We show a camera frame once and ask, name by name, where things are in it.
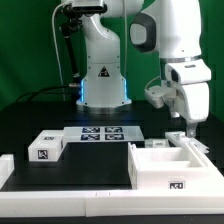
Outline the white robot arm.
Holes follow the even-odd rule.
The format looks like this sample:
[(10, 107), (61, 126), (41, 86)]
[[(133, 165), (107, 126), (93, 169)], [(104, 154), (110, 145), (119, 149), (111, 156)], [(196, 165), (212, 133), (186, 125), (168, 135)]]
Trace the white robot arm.
[(211, 71), (201, 59), (199, 0), (61, 0), (71, 25), (81, 26), (87, 50), (87, 74), (81, 81), (81, 108), (114, 110), (131, 103), (120, 74), (119, 37), (101, 24), (103, 18), (134, 17), (130, 40), (142, 53), (156, 51), (160, 60), (157, 86), (144, 90), (156, 108), (168, 106), (173, 118), (187, 123), (187, 135), (209, 113)]

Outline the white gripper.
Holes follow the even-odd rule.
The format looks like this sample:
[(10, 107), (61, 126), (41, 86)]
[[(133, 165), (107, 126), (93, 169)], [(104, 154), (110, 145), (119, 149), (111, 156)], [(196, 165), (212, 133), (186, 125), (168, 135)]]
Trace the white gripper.
[(186, 120), (187, 136), (194, 138), (196, 126), (193, 123), (203, 122), (209, 113), (209, 87), (206, 82), (180, 85), (165, 82), (164, 86), (171, 92), (164, 97), (165, 104), (171, 113), (171, 123), (181, 124), (181, 117)]

